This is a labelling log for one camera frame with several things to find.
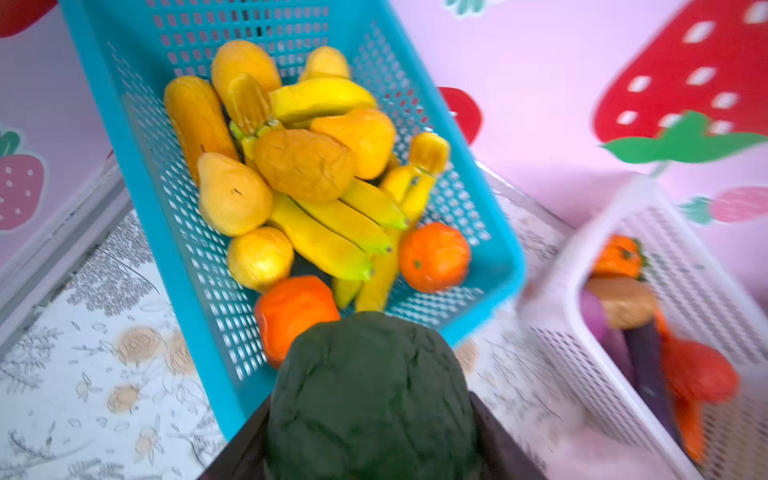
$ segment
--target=lemon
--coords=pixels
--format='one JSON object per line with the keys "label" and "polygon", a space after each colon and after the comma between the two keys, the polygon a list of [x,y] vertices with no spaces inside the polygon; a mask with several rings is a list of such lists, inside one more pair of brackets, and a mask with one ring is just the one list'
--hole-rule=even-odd
{"label": "lemon", "polygon": [[275,228],[257,228],[232,239],[227,264],[240,285],[264,293],[290,275],[293,245]]}

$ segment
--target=pink strawberry illustration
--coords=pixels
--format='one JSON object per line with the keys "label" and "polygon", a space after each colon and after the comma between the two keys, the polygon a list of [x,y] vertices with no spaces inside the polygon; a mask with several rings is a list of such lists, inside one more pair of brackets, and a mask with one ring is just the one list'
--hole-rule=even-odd
{"label": "pink strawberry illustration", "polygon": [[33,218],[45,187],[45,165],[32,155],[14,154],[20,143],[16,132],[0,132],[0,233]]}
{"label": "pink strawberry illustration", "polygon": [[695,197],[680,208],[688,218],[701,225],[707,225],[713,220],[741,223],[768,217],[768,187],[733,188],[714,199]]}
{"label": "pink strawberry illustration", "polygon": [[768,2],[690,0],[605,92],[619,160],[699,164],[768,141]]}

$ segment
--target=blue plastic basket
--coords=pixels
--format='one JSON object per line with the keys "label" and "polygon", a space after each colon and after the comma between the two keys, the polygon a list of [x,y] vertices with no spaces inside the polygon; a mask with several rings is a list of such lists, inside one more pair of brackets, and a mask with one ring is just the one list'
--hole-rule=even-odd
{"label": "blue plastic basket", "polygon": [[197,212],[194,186],[163,107],[176,75],[209,75],[217,48],[245,38],[265,48],[285,83],[320,45],[347,55],[398,129],[396,153],[434,130],[453,148],[424,222],[459,228],[472,245],[464,285],[436,295],[402,279],[388,313],[438,329],[455,344],[516,294],[518,241],[467,144],[386,0],[61,0],[61,7],[219,425],[231,438],[273,388],[252,308],[257,294],[227,271],[229,239]]}

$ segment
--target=banana bunch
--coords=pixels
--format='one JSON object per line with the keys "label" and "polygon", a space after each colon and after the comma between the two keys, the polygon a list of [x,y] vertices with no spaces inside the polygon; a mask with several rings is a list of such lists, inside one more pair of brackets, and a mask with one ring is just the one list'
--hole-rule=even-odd
{"label": "banana bunch", "polygon": [[[449,143],[438,135],[429,132],[419,134],[411,144],[409,163],[391,169],[380,184],[380,190],[389,195],[407,217],[409,230],[415,228],[424,214],[432,188],[444,171],[450,154]],[[392,251],[373,256],[376,275],[372,279],[333,279],[333,299],[341,310],[353,300],[356,312],[383,312],[386,308],[389,291],[399,275],[400,240],[407,234],[407,230],[390,226],[385,232]]]}
{"label": "banana bunch", "polygon": [[410,225],[408,215],[391,197],[357,179],[339,200],[324,204],[275,193],[267,223],[322,271],[361,284],[374,277],[373,259],[395,248],[388,231],[403,231]]}

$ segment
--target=pear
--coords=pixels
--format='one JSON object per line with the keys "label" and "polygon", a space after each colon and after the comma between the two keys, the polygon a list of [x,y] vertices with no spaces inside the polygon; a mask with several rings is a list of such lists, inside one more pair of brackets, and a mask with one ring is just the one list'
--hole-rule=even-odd
{"label": "pear", "polygon": [[203,154],[198,207],[203,220],[228,237],[264,225],[272,213],[272,190],[255,170],[227,155]]}

